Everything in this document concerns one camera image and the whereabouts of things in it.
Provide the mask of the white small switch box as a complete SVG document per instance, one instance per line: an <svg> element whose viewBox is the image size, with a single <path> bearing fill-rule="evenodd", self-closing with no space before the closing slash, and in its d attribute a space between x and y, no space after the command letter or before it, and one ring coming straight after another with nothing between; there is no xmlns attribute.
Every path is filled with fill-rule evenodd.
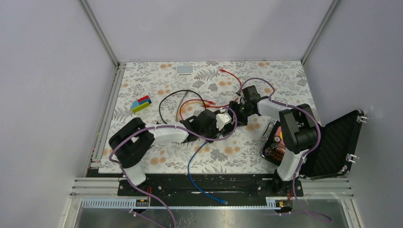
<svg viewBox="0 0 403 228"><path fill-rule="evenodd" d="M179 65L176 68L178 75L191 75L194 72L193 65Z"/></svg>

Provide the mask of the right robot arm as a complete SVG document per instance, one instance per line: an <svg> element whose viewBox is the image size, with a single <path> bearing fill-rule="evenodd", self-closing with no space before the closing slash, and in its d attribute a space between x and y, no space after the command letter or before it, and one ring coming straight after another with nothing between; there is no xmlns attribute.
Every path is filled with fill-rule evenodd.
<svg viewBox="0 0 403 228"><path fill-rule="evenodd" d="M251 115L268 116L280 122L285 154L275 171L279 178L272 183L273 191L280 196L291 190L291 180L298 176L303 159L315 149L321 138L319 125L314 118L310 105L298 106L273 100L269 96L260 96L255 86L242 90L244 101L229 102L237 117L238 126L248 124Z"/></svg>

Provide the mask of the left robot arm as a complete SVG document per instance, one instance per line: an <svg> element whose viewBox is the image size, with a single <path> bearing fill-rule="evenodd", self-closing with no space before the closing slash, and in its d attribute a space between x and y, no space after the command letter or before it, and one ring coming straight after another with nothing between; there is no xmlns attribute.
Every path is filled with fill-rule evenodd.
<svg viewBox="0 0 403 228"><path fill-rule="evenodd" d="M108 141L113 150L110 161L118 163L135 195L147 191L146 175L140 161L154 145L165 143L191 143L200 138L217 141L232 122L226 111L202 111L176 124L146 124L140 117L132 119Z"/></svg>

